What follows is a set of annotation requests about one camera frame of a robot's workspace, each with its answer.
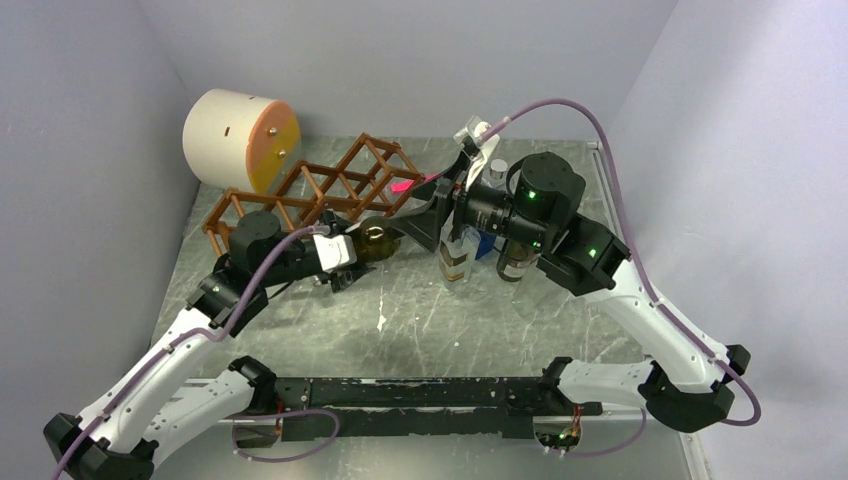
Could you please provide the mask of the dark green wine bottle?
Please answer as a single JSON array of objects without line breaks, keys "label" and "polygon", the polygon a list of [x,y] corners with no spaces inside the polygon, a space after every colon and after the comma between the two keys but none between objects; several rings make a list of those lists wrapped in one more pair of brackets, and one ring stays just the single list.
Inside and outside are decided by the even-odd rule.
[{"label": "dark green wine bottle", "polygon": [[357,262],[364,265],[391,258],[401,246],[402,235],[386,217],[367,217],[353,225],[346,234],[352,239]]}]

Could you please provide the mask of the clear square liquor bottle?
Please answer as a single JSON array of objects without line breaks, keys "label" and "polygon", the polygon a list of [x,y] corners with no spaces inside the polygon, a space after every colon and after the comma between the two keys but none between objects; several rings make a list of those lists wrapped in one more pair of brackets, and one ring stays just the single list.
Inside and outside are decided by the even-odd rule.
[{"label": "clear square liquor bottle", "polygon": [[470,227],[465,228],[457,240],[451,240],[450,234],[451,228],[443,226],[437,251],[439,268],[447,283],[466,282],[471,276],[480,234]]}]

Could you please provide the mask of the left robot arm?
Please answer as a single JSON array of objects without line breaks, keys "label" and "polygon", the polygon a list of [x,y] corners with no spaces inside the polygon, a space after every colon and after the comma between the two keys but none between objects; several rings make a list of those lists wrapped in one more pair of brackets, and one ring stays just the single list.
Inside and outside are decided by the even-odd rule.
[{"label": "left robot arm", "polygon": [[148,479],[180,447],[233,415],[261,416],[277,400],[275,374],[251,357],[209,384],[189,377],[269,302],[267,290],[312,276],[344,276],[363,263],[357,223],[325,212],[286,232],[270,212],[241,217],[229,251],[187,299],[167,332],[100,398],[44,427],[56,475]]}]

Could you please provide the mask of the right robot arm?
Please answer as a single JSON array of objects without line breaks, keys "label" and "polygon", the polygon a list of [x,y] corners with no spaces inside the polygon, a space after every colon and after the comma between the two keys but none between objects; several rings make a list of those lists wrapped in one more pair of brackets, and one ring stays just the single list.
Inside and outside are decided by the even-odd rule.
[{"label": "right robot arm", "polygon": [[500,189],[457,185],[453,175],[464,164],[458,159],[416,187],[422,205],[392,217],[391,227],[430,252],[444,245],[443,229],[452,239],[473,228],[526,246],[548,280],[604,310],[643,349],[644,359],[630,364],[555,359],[539,389],[548,412],[612,403],[641,408],[684,433],[729,422],[750,352],[711,339],[660,299],[635,252],[579,212],[586,183],[565,159],[528,155],[510,168]]}]

